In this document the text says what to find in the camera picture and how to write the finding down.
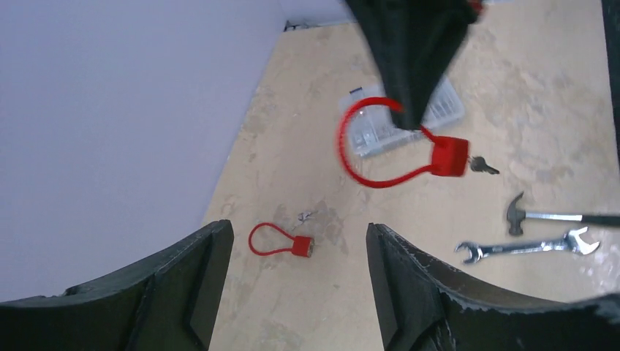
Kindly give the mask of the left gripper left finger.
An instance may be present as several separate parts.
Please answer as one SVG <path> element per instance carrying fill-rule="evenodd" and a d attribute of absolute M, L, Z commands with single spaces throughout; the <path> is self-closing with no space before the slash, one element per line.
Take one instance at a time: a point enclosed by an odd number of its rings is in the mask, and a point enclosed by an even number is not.
<path fill-rule="evenodd" d="M 234 241 L 212 222 L 124 268 L 1 304 L 3 350 L 207 350 Z"/>

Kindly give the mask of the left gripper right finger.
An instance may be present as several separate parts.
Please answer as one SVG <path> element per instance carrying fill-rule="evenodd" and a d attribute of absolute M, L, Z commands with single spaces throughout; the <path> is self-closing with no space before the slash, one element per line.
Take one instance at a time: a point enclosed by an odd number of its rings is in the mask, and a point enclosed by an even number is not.
<path fill-rule="evenodd" d="M 385 224 L 366 232 L 385 350 L 617 350 L 619 295 L 574 303 L 520 294 L 417 248 Z"/>

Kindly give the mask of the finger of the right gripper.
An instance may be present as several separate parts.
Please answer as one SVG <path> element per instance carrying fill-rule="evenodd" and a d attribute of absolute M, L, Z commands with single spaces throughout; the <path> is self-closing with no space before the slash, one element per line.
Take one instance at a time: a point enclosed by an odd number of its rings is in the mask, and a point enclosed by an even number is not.
<path fill-rule="evenodd" d="M 379 70 L 401 104 L 393 124 L 416 130 L 436 86 L 484 10 L 483 1 L 348 0 Z"/>

